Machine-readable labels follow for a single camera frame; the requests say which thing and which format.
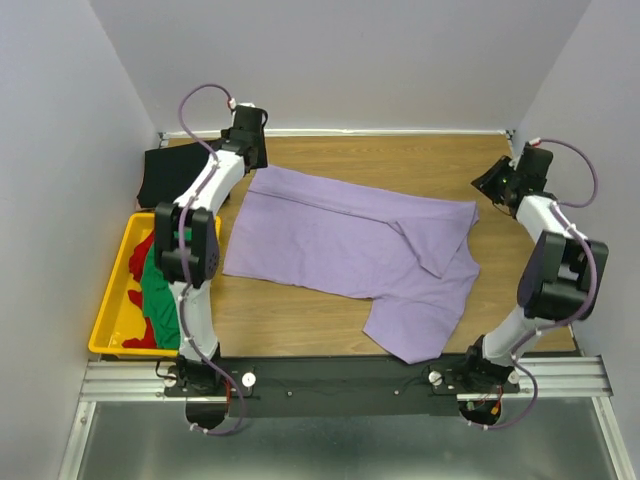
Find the purple t shirt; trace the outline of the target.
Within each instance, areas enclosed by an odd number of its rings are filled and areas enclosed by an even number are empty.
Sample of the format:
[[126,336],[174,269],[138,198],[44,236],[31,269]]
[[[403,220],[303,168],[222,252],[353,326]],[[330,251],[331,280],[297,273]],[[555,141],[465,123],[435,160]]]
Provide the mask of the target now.
[[226,275],[268,280],[372,306],[364,333],[408,364],[439,357],[480,267],[473,202],[400,194],[271,166],[249,185]]

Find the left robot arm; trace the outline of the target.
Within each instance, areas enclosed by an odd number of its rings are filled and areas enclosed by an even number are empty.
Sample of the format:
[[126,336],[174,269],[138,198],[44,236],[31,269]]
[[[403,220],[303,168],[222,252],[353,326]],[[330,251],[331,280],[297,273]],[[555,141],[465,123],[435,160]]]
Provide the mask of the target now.
[[235,379],[215,363],[219,340],[212,322],[211,281],[220,246],[215,219],[231,190],[252,170],[268,165],[264,123],[242,123],[221,131],[209,143],[195,138],[206,161],[185,192],[159,204],[154,213],[154,262],[169,283],[178,316],[178,364],[201,395],[226,383],[241,394]]

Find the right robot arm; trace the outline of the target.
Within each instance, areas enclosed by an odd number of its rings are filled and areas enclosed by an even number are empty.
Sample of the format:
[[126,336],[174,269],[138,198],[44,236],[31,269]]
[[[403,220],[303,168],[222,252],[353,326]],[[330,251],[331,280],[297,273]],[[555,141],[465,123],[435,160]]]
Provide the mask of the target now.
[[608,246],[590,240],[545,191],[553,153],[525,146],[503,157],[472,185],[504,206],[534,242],[519,280],[516,306],[493,331],[469,347],[460,379],[469,390],[502,386],[522,355],[552,330],[589,317],[602,281]]

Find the folded black t shirt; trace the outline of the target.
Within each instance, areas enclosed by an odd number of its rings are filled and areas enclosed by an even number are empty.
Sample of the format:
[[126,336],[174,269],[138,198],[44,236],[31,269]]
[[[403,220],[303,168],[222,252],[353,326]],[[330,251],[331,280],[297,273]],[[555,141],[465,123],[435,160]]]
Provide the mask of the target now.
[[216,211],[230,190],[227,177],[232,163],[229,155],[219,152],[221,139],[205,143],[220,160],[214,174],[211,174],[210,152],[200,143],[146,151],[142,185],[137,195],[139,207],[153,210],[161,203],[185,206],[196,195],[193,209]]

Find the red t shirt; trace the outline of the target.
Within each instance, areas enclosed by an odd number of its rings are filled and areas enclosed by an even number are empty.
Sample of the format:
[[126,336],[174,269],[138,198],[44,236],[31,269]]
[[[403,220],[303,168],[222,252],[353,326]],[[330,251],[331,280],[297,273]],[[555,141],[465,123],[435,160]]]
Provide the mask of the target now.
[[[149,250],[153,245],[154,233],[151,232],[141,243],[139,243],[133,250],[132,255],[128,261],[129,273],[132,275],[133,280],[140,284],[146,258]],[[138,307],[143,309],[143,293],[141,290],[129,290],[127,292],[129,301]],[[144,318],[145,330],[144,335],[140,338],[129,338],[122,342],[124,348],[129,349],[156,349],[157,344],[154,336],[154,328],[149,317]]]

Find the green t shirt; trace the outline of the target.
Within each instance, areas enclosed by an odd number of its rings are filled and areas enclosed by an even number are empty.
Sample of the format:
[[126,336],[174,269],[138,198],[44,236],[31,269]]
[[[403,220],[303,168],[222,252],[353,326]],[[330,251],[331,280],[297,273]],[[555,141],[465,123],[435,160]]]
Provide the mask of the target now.
[[158,349],[178,350],[181,343],[177,308],[170,283],[155,265],[155,232],[151,231],[145,241],[149,249],[145,256],[140,278],[142,312],[151,322],[153,337]]

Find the yellow plastic bin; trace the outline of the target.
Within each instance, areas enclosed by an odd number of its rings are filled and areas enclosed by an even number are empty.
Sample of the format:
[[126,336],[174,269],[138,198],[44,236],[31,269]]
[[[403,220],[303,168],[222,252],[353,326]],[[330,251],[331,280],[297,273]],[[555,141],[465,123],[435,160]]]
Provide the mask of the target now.
[[176,349],[125,348],[123,342],[142,339],[146,321],[142,310],[130,299],[128,292],[139,285],[129,271],[129,259],[134,249],[152,232],[154,214],[134,213],[128,220],[114,265],[88,342],[91,353],[117,357],[175,358]]

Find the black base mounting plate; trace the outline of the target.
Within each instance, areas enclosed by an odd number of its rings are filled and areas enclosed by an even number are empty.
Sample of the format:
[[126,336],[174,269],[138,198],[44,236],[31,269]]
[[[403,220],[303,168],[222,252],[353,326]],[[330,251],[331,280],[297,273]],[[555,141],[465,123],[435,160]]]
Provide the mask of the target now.
[[518,392],[512,373],[498,379],[465,363],[462,354],[413,365],[380,355],[226,357],[213,370],[179,357],[158,376],[167,397],[186,400],[188,420],[206,427],[226,417],[455,416],[467,401],[488,413]]

